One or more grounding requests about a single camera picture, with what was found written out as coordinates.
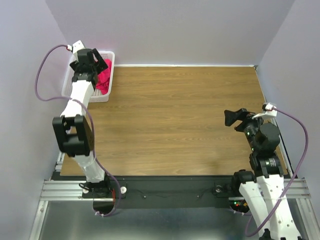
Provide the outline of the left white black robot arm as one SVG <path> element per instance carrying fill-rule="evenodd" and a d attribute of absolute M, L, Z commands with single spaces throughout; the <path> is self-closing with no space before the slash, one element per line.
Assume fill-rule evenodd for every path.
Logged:
<path fill-rule="evenodd" d="M 107 198 L 112 194 L 110 178 L 94 157 L 94 131 L 87 122 L 87 106 L 96 89 L 98 75 L 108 68 L 94 49 L 74 49 L 75 61 L 72 91 L 66 108 L 54 117 L 52 126 L 59 150 L 74 159 L 85 174 L 86 181 L 79 186 L 84 198 Z"/>

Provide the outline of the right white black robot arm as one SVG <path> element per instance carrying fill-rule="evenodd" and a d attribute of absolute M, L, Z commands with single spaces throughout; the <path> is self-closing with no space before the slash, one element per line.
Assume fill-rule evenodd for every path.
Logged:
<path fill-rule="evenodd" d="M 251 233 L 261 240 L 300 240 L 299 232 L 286 196 L 290 184 L 285 184 L 284 171 L 276 153 L 280 144 L 280 130 L 266 119 L 277 115 L 271 104 L 263 106 L 262 113 L 245 108 L 224 111 L 224 124 L 244 133 L 251 148 L 251 170 L 239 170 L 232 176 L 231 192 L 244 198 L 257 229 Z"/>

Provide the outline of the pink t shirt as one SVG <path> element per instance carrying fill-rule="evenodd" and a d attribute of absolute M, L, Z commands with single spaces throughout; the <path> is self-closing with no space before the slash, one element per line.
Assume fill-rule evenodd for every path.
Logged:
<path fill-rule="evenodd" d="M 96 84 L 96 89 L 100 90 L 102 95 L 106 95 L 109 91 L 111 68 L 112 68 L 111 60 L 105 59 L 104 61 L 107 63 L 108 69 L 104 70 L 98 75 L 98 82 Z"/>

